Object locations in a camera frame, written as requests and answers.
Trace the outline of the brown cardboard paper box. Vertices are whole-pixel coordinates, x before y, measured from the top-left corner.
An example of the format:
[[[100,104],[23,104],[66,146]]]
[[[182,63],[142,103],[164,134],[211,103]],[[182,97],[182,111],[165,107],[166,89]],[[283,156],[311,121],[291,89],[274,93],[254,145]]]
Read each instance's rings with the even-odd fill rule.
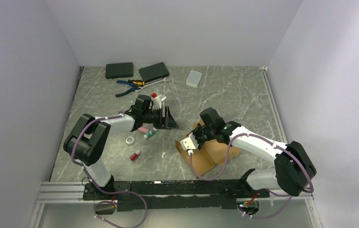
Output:
[[[190,159],[190,155],[180,144],[182,139],[184,137],[175,141],[175,147],[187,165],[193,165],[196,171],[194,176],[197,179],[201,176],[205,179],[223,179],[226,174],[224,170],[230,168],[230,160],[236,158],[241,152],[240,148],[232,146],[228,157],[226,157],[228,145],[211,140],[207,141],[200,150],[195,150]]]

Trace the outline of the green white glue stick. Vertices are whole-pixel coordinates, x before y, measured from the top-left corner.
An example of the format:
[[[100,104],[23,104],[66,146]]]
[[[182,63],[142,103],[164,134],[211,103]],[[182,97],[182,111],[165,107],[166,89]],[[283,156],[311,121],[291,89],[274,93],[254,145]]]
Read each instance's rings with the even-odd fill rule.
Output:
[[[157,129],[153,128],[144,134],[144,138],[148,139],[156,133]]]

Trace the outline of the pink plastic tube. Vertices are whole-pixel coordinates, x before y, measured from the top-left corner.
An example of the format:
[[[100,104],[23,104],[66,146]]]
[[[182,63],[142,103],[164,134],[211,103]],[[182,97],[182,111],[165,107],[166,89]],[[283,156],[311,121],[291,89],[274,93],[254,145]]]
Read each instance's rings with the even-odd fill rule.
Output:
[[[141,132],[141,133],[143,133],[143,134],[146,134],[146,133],[148,133],[150,130],[147,129],[147,128],[145,128],[145,127],[139,127],[139,128],[137,129],[137,131],[138,131],[138,132]]]

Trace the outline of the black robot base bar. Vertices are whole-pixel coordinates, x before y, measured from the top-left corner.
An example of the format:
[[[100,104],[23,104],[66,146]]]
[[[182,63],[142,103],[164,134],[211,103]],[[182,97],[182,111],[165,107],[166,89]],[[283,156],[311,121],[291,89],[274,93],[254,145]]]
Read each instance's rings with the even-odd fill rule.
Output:
[[[83,200],[116,200],[119,212],[135,209],[222,208],[235,209],[243,200],[267,198],[265,189],[253,190],[237,179],[115,181],[114,187],[98,190],[94,184],[84,186]]]

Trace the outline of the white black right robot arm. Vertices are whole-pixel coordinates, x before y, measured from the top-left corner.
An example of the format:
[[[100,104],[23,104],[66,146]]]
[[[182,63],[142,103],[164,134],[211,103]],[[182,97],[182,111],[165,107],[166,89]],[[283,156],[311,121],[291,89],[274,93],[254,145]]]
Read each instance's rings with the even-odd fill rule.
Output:
[[[296,141],[278,142],[248,130],[235,121],[226,122],[215,109],[207,108],[200,113],[203,124],[189,133],[197,149],[208,141],[216,140],[228,148],[236,147],[269,162],[273,167],[252,170],[240,178],[240,192],[245,197],[258,190],[280,189],[289,196],[302,192],[313,193],[312,179],[316,168],[303,146]]]

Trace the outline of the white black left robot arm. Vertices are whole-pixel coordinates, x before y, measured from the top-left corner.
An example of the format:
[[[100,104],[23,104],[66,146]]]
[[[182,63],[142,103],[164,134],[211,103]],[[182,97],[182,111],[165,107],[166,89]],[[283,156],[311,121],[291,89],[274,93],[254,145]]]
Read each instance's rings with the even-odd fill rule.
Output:
[[[101,159],[109,134],[133,132],[144,124],[156,129],[178,128],[169,107],[164,105],[163,95],[138,95],[127,111],[113,116],[83,114],[64,141],[63,150],[96,186],[95,192],[101,199],[111,198],[115,191],[114,177]]]

